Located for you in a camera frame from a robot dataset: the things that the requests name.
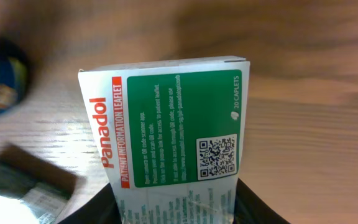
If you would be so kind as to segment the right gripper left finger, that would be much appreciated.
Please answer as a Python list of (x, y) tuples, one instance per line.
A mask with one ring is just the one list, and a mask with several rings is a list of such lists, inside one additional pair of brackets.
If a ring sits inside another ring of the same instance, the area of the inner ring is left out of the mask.
[(121, 216), (111, 184), (59, 224), (121, 224)]

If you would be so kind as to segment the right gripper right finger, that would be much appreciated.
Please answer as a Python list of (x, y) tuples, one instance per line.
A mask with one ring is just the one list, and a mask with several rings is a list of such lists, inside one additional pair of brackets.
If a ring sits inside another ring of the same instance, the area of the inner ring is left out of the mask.
[(233, 224), (290, 224), (241, 179), (237, 181)]

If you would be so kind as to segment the white green Panadol box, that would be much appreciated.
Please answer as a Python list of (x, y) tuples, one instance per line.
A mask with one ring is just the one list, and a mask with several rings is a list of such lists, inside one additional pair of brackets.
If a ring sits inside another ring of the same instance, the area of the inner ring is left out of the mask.
[(232, 223), (250, 63), (210, 57), (80, 70), (121, 223)]

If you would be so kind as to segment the dark green round-logo box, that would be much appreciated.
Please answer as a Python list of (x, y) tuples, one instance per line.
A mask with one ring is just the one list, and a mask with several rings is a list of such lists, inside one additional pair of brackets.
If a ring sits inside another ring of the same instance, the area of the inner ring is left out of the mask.
[(18, 45), (0, 39), (0, 115), (24, 99), (30, 68), (28, 57)]

